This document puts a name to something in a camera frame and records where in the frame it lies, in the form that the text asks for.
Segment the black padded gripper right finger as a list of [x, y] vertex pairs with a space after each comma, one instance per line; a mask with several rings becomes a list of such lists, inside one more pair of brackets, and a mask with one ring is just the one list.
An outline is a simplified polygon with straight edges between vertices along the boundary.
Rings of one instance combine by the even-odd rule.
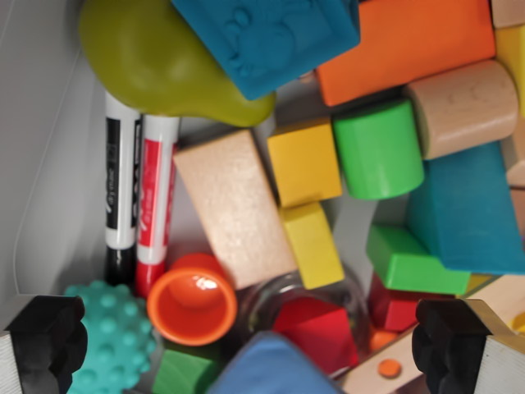
[[421, 300], [413, 360], [431, 393], [523, 393], [524, 336], [482, 300]]

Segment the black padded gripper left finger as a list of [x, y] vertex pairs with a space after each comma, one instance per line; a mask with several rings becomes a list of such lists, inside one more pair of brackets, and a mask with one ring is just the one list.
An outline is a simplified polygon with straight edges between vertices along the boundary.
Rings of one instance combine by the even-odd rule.
[[1, 304], [1, 392], [66, 393], [88, 334], [79, 296], [16, 295]]

